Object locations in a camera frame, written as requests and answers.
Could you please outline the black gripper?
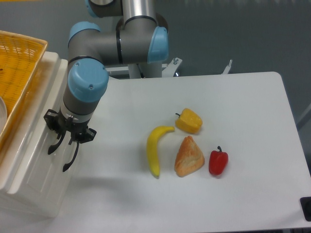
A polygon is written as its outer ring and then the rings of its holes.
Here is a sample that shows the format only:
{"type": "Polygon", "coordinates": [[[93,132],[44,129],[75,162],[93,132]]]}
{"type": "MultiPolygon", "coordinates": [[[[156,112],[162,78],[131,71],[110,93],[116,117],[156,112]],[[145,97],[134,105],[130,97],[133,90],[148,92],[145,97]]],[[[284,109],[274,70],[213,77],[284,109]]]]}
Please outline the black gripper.
{"type": "Polygon", "coordinates": [[[62,113],[58,113],[52,109],[47,110],[44,120],[48,128],[57,134],[57,139],[60,139],[61,133],[70,132],[69,145],[73,142],[83,144],[93,141],[97,134],[96,130],[88,128],[89,121],[76,123],[70,117],[65,118],[62,113]]]}

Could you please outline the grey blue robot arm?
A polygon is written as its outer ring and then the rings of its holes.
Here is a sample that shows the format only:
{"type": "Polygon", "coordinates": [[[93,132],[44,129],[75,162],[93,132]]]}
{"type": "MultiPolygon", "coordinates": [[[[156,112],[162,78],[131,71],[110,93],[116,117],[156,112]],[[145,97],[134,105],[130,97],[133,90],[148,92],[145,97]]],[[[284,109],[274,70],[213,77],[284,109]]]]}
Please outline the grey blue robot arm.
{"type": "Polygon", "coordinates": [[[160,22],[152,0],[88,0],[95,17],[121,16],[115,31],[104,33],[97,24],[79,22],[69,34],[67,86],[58,111],[44,119],[58,143],[70,132],[71,142],[92,141],[88,123],[108,84],[107,66],[136,65],[147,78],[161,77],[169,55],[168,29],[160,22]]]}

